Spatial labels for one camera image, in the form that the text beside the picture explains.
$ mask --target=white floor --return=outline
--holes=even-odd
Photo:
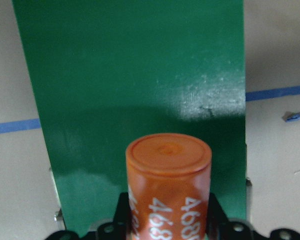
[[[300,0],[246,0],[247,92],[300,85]],[[249,220],[300,232],[300,95],[246,104]],[[0,0],[0,123],[38,118],[10,0]],[[58,202],[41,129],[0,134],[0,240],[44,239]]]

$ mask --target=green board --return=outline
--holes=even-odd
[[[113,216],[126,147],[162,132],[211,146],[211,191],[245,218],[241,0],[13,4],[69,230]]]

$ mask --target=orange bottle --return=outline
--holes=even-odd
[[[132,240],[203,240],[212,152],[198,138],[158,133],[126,149]]]

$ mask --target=black metal bracket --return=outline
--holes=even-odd
[[[82,238],[68,230],[57,231],[45,240],[129,240],[131,230],[129,196],[123,192],[119,196],[112,222],[90,231]],[[229,220],[216,196],[210,193],[206,234],[209,240],[300,240],[300,234],[294,230],[281,228],[264,237],[253,230],[244,221]]]

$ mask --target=blue tape strip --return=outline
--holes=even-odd
[[[39,128],[41,128],[39,118],[4,122],[4,123],[0,123],[0,134],[31,130],[31,129],[39,129]]]
[[[288,95],[299,95],[300,94],[300,86],[292,86],[292,87],[284,87],[263,91],[252,91],[247,92],[245,94],[245,101],[257,101],[263,99],[274,99],[279,97],[284,97]]]

